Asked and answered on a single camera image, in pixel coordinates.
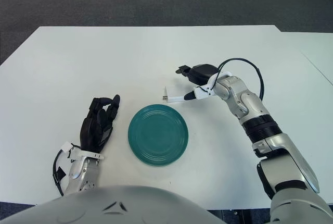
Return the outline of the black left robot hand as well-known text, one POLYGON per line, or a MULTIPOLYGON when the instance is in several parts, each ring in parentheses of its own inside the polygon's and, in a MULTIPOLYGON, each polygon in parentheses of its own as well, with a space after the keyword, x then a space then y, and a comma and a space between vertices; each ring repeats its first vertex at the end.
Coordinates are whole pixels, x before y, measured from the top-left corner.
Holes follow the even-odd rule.
POLYGON ((101 153, 113 131, 120 104, 120 95, 114 98, 94 98, 80 131, 80 147, 83 151, 101 153))

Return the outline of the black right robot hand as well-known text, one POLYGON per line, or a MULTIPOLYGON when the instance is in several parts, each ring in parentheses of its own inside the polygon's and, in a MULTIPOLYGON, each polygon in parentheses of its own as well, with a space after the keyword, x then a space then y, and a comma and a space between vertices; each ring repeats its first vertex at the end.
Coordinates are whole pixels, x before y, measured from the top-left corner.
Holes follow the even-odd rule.
POLYGON ((191 92, 184 95, 184 100, 189 101, 214 96, 213 81, 217 78, 218 72, 218 68, 210 64, 201 64, 193 67, 183 65, 178 67, 176 73, 187 77, 191 83, 196 85, 191 92))

